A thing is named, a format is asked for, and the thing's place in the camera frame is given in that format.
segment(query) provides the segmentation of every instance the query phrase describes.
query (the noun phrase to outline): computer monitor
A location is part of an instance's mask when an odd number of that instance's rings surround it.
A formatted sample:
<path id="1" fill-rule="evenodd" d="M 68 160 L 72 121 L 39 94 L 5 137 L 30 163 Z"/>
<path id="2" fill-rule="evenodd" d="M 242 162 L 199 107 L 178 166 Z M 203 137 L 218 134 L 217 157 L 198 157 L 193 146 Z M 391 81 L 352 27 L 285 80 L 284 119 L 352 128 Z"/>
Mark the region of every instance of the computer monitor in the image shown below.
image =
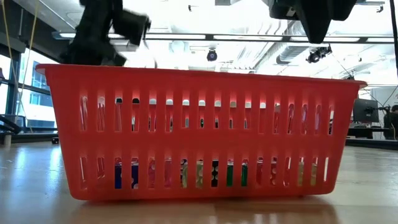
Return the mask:
<path id="1" fill-rule="evenodd" d="M 354 121 L 380 122 L 376 100 L 356 99 L 353 112 Z"/>

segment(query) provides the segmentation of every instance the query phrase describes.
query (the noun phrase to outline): red plastic basket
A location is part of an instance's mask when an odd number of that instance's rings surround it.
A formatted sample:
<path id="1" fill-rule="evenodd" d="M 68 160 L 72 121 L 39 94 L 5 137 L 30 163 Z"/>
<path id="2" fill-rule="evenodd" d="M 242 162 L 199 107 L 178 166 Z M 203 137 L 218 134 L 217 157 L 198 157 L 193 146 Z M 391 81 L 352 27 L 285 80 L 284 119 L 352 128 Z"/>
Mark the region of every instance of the red plastic basket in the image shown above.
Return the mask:
<path id="1" fill-rule="evenodd" d="M 70 193 L 81 200 L 327 194 L 365 85 L 78 65 L 37 71 L 51 88 Z"/>

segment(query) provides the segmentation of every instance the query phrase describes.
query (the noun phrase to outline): desk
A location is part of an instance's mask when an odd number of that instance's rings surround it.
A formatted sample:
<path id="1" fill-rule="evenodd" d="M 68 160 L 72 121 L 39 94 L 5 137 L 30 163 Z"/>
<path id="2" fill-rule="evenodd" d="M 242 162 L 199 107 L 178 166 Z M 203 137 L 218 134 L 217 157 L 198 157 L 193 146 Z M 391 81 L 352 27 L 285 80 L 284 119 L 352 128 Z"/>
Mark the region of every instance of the desk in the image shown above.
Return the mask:
<path id="1" fill-rule="evenodd" d="M 0 146 L 0 223 L 398 223 L 396 151 L 346 147 L 328 195 L 93 203 L 69 194 L 58 145 Z"/>
<path id="2" fill-rule="evenodd" d="M 347 136 L 373 139 L 373 132 L 384 132 L 388 130 L 387 128 L 349 128 Z"/>

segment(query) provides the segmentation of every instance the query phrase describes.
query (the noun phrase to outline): ceiling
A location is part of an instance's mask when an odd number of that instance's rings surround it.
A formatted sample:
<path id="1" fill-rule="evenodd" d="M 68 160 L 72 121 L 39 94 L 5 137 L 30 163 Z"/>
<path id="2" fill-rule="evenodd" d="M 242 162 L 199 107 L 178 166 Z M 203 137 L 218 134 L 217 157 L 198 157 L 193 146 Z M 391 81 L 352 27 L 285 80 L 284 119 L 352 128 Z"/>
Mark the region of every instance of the ceiling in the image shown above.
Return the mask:
<path id="1" fill-rule="evenodd" d="M 36 0 L 14 0 L 34 13 Z M 231 0 L 230 6 L 219 6 L 221 0 L 125 0 L 128 10 L 146 13 L 152 20 L 149 32 L 191 34 L 268 34 L 305 35 L 299 22 L 271 19 L 261 0 Z M 74 32 L 84 10 L 79 0 L 39 0 L 38 17 L 60 32 Z M 354 7 L 344 22 L 333 21 L 328 35 L 392 36 L 388 2 Z M 148 41 L 149 49 L 122 52 L 128 67 L 153 67 L 154 58 L 160 68 L 212 70 L 269 75 L 341 78 L 347 72 L 369 81 L 375 72 L 394 73 L 394 48 L 391 44 L 332 44 L 332 55 L 318 63 L 307 63 L 309 44 L 272 42 L 195 42 Z M 218 59 L 208 62 L 209 49 L 216 49 Z M 280 63 L 281 55 L 286 56 Z M 372 79 L 381 82 L 382 78 Z"/>

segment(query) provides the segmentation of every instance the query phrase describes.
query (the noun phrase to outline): basket rim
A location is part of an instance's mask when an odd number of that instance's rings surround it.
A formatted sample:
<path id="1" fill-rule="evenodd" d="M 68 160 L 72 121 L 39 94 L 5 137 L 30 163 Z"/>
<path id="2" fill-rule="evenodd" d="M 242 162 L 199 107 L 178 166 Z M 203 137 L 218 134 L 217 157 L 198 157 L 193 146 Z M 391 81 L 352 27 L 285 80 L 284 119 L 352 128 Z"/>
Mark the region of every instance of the basket rim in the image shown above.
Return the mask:
<path id="1" fill-rule="evenodd" d="M 359 89 L 367 87 L 368 84 L 365 81 L 359 81 L 359 80 L 339 80 L 339 79 L 330 79 L 330 78 L 310 78 L 310 77 L 290 77 L 290 76 L 283 76 L 283 75 L 263 75 L 263 74 L 239 74 L 239 73 L 229 73 L 229 72 L 209 72 L 209 71 L 196 71 L 196 70 L 176 70 L 176 69 L 164 69 L 164 68 L 129 68 L 129 67 L 114 67 L 114 66 L 97 66 L 97 65 L 69 65 L 69 64 L 39 64 L 36 66 L 35 70 L 36 72 L 39 72 L 42 75 L 45 75 L 46 69 L 53 69 L 53 68 L 59 68 L 61 67 L 62 70 L 65 67 L 69 68 L 74 68 L 74 69 L 81 69 L 81 70 L 90 70 L 93 71 L 93 69 L 100 69 L 102 72 L 104 70 L 112 70 L 115 72 L 115 70 L 120 71 L 120 72 L 125 72 L 125 71 L 163 71 L 165 73 L 172 73 L 173 75 L 183 75 L 183 76 L 191 76 L 191 77 L 196 77 L 196 76 L 204 76 L 204 75 L 209 75 L 211 74 L 212 76 L 218 76 L 222 78 L 226 77 L 235 77 L 235 78 L 255 78 L 255 79 L 263 79 L 266 78 L 268 80 L 275 80 L 275 81 L 296 81 L 296 82 L 302 82 L 302 81 L 307 81 L 311 83 L 335 83 L 335 84 L 345 84 L 345 85 L 358 85 Z"/>

